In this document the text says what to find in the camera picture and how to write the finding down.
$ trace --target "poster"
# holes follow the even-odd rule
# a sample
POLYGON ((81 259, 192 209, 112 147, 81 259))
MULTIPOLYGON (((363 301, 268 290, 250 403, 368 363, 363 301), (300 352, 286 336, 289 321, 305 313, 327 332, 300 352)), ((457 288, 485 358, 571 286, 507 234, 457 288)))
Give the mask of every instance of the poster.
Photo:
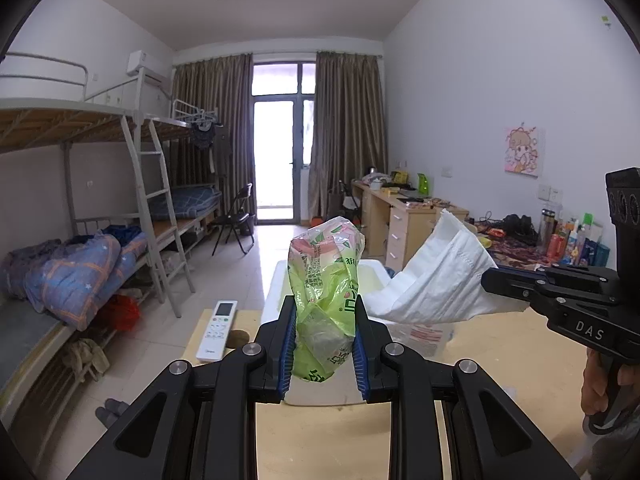
POLYGON ((521 124, 517 128, 507 128, 506 133, 504 171, 539 177, 542 169, 542 130, 521 124))

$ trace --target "tiled floor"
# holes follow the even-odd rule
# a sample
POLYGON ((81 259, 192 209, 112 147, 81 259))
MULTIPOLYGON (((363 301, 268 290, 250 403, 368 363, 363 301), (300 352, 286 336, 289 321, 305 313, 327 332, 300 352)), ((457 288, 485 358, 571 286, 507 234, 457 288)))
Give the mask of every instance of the tiled floor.
MULTIPOLYGON (((106 348, 110 369, 97 383, 82 386, 52 438, 38 478, 66 478, 105 429, 94 411, 105 399, 132 402, 174 359, 179 358, 204 308, 218 300, 238 300, 238 308, 261 310, 278 261, 287 258, 290 240, 305 228, 258 226, 256 245, 244 256, 235 240, 229 240, 211 257, 213 243, 203 242, 190 259, 196 293, 186 280, 176 278, 172 290, 182 309, 177 319, 168 302, 155 299, 142 307, 142 318, 133 332, 118 334, 106 348)), ((250 239, 243 238, 244 244, 250 239)))

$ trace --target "green bag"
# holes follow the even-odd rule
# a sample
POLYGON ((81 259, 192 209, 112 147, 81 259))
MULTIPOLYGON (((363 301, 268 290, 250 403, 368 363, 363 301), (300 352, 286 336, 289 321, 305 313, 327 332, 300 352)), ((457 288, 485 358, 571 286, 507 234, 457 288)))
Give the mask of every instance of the green bag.
POLYGON ((289 282, 296 300, 296 377, 321 383, 349 356, 355 337, 358 262, 364 243, 364 236, 342 217, 291 241, 289 282))

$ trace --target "wall outlet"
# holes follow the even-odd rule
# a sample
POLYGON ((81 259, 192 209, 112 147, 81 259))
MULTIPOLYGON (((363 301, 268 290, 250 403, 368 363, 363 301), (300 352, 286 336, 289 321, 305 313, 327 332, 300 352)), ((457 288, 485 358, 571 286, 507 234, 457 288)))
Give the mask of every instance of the wall outlet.
POLYGON ((561 189, 556 189, 555 187, 552 187, 551 189, 549 189, 549 202, 554 202, 556 204, 561 204, 562 203, 562 190, 561 189))
POLYGON ((538 198, 540 200, 544 200, 548 202, 550 193, 551 193, 551 186, 546 186, 545 184, 540 184, 538 186, 538 198))

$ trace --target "folding chair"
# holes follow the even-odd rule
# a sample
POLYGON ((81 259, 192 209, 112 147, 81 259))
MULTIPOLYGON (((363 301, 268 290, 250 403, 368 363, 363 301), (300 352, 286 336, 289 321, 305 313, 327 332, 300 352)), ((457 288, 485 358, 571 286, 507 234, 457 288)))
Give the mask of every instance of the folding chair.
POLYGON ((344 202, 344 199, 346 197, 351 198, 351 201, 356 206, 356 209, 348 209, 348 208, 344 207, 345 216, 347 217, 348 220, 350 220, 352 222, 357 218, 360 221, 360 223, 362 223, 362 212, 360 211, 360 208, 362 207, 362 205, 359 205, 356 202, 356 199, 353 197, 353 193, 351 192, 351 186, 347 186, 341 180, 338 181, 338 186, 339 186, 339 189, 340 189, 340 196, 341 196, 341 198, 340 198, 340 208, 342 209, 344 207, 343 202, 344 202))
POLYGON ((231 231, 233 231, 234 235, 236 236, 236 240, 238 240, 238 245, 240 246, 240 249, 244 254, 247 254, 254 246, 255 239, 254 235, 251 232, 251 229, 249 229, 249 234, 251 235, 251 246, 247 250, 244 250, 244 247, 242 247, 242 242, 240 241, 240 237, 238 236, 238 229, 248 220, 250 216, 249 213, 246 213, 244 211, 243 206, 246 200, 251 196, 251 188, 253 186, 253 184, 245 184, 242 189, 238 191, 238 194, 236 194, 236 196, 234 197, 231 206, 229 206, 229 211, 214 220, 214 225, 218 225, 220 227, 220 233, 218 234, 218 240, 216 241, 216 246, 213 248, 211 256, 216 254, 216 249, 218 248, 218 244, 220 243, 220 238, 222 238, 222 231, 225 230, 226 226, 229 226, 230 229, 228 235, 226 236, 225 244, 229 241, 231 231))

